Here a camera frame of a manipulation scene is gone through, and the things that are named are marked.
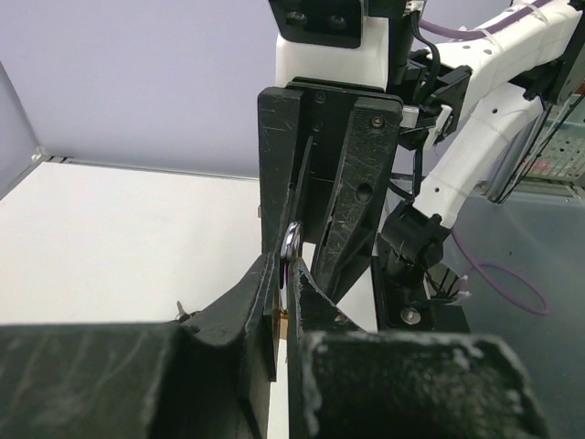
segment wall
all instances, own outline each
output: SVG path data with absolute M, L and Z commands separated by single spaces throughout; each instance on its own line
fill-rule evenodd
M 0 59 L 51 154 L 256 175 L 256 96 L 272 85 L 277 31 L 268 0 L 1 5 Z M 425 17 L 472 27 L 507 5 L 430 0 Z M 395 170 L 410 169 L 399 155 Z
M 20 101 L 0 64 L 0 198 L 30 165 L 36 146 Z

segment bolt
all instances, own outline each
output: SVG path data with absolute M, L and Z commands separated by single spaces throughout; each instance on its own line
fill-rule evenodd
M 329 26 L 335 30 L 343 30 L 347 27 L 347 22 L 342 16 L 330 16 Z
M 313 131 L 319 133 L 321 130 L 323 130 L 323 127 L 324 127 L 323 121 L 315 121 L 313 124 Z
M 286 15 L 286 22 L 289 25 L 302 26 L 307 23 L 307 16 L 302 12 L 292 11 Z
M 422 320 L 420 313 L 413 308 L 404 308 L 400 311 L 400 317 L 404 323 L 411 326 L 417 325 Z
M 314 94 L 314 101 L 317 103 L 325 103 L 327 100 L 327 96 L 325 95 L 324 91 L 318 91 Z
M 384 126 L 384 118 L 382 116 L 373 117 L 370 123 L 374 128 L 381 128 Z

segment gray floor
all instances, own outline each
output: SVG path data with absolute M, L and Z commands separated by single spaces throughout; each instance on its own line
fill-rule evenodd
M 552 315 L 532 316 L 472 274 L 466 315 L 472 331 L 501 336 L 523 360 L 554 437 L 585 437 L 585 204 L 516 196 L 495 206 L 473 197 L 455 229 L 478 259 L 506 264 L 546 292 Z M 445 261 L 461 272 L 468 266 L 451 241 Z M 494 278 L 516 297 L 538 305 L 518 280 L 498 272 Z

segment white table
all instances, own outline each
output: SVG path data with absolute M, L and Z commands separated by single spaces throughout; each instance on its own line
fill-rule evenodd
M 168 321 L 177 300 L 203 309 L 260 255 L 259 204 L 257 180 L 44 163 L 0 200 L 0 323 Z M 368 273 L 340 308 L 376 330 Z M 271 438 L 288 433 L 281 349 Z

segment silver ring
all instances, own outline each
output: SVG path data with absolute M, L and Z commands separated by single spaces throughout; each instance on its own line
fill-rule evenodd
M 300 221 L 295 221 L 289 224 L 284 234 L 284 241 L 282 241 L 281 247 L 281 259 L 286 262 L 292 261 L 299 254 L 302 228 L 303 224 Z

